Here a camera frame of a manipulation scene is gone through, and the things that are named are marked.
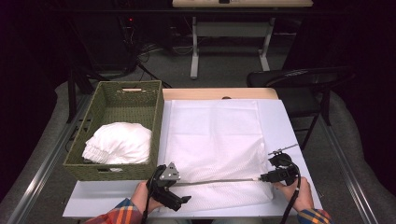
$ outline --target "white fabric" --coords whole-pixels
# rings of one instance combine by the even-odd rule
[[[147,162],[150,139],[151,130],[139,123],[103,125],[86,142],[82,157],[103,164]]]
[[[267,173],[258,102],[173,101],[164,162],[173,161],[177,183],[257,178]],[[261,181],[172,187],[192,198],[179,211],[268,203],[271,186]]]

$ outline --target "person's hand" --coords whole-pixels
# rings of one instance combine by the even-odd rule
[[[148,188],[146,187],[147,181],[140,182],[134,194],[132,195],[131,201],[134,205],[136,205],[137,209],[141,214],[146,210],[146,202],[148,198]],[[163,206],[161,203],[155,201],[154,199],[150,198],[148,203],[148,213],[152,212],[152,210]]]
[[[279,189],[282,191],[283,195],[285,195],[286,200],[288,202],[291,199],[291,196],[293,195],[294,191],[296,190],[297,187],[297,179],[294,181],[294,183],[290,186],[283,185],[282,183],[273,183],[274,187],[276,189]],[[298,198],[296,199],[293,208],[297,211],[300,212],[304,209],[309,209],[309,208],[314,208],[314,200],[312,199],[312,193],[311,193],[311,187],[306,180],[305,177],[301,177],[301,186],[300,186],[300,192],[298,194]]]

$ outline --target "plaid sleeve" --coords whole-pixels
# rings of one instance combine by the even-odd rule
[[[300,224],[334,224],[330,215],[321,209],[305,209],[300,211],[297,215]]]
[[[124,199],[115,208],[99,217],[93,217],[86,224],[137,224],[140,223],[142,214],[134,210],[131,200]]]

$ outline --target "metal rail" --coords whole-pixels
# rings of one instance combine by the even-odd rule
[[[7,224],[22,224],[25,223],[25,219],[29,215],[30,210],[35,204],[35,200],[40,195],[41,190],[44,188],[50,174],[58,161],[64,145],[68,142],[68,137],[74,131],[78,119],[83,116],[84,108],[89,104],[91,99],[90,95],[83,95],[78,103],[78,112],[74,119],[70,123],[66,123],[60,138],[58,139],[55,148],[49,153],[49,155],[44,159],[40,168],[38,169],[35,177],[30,183],[29,187],[23,194],[20,202],[15,208],[14,212],[11,214]]]
[[[199,16],[266,16],[275,18],[301,17],[301,18],[322,18],[331,19],[350,15],[350,10],[323,10],[308,8],[291,8],[291,7],[264,7],[264,8],[131,8],[131,9],[69,9],[49,7],[49,12],[64,15],[89,16],[96,15],[134,15],[134,16],[181,16],[181,17],[199,17]]]
[[[373,213],[370,204],[367,202],[366,196],[364,195],[363,191],[361,190],[361,185],[358,182],[355,174],[350,167],[349,161],[347,160],[346,155],[344,154],[341,146],[332,131],[331,126],[327,126],[326,122],[323,120],[322,117],[319,119],[320,126],[322,130],[325,132],[329,143],[331,145],[332,151],[334,152],[336,159],[338,160],[341,172],[344,176],[346,181],[346,186],[348,187],[350,194],[352,195],[353,200],[355,201],[356,206],[358,207],[359,212],[361,213],[361,218],[363,219],[364,223],[366,224],[374,224],[378,223]]]

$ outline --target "green wicker basket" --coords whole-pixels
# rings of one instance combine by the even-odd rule
[[[82,152],[85,142],[105,124],[140,123],[151,130],[150,154],[147,163],[87,164]],[[163,121],[163,89],[161,81],[100,82],[78,129],[77,136],[64,161],[64,168],[77,180],[144,180],[157,167]],[[121,169],[112,172],[112,168]]]

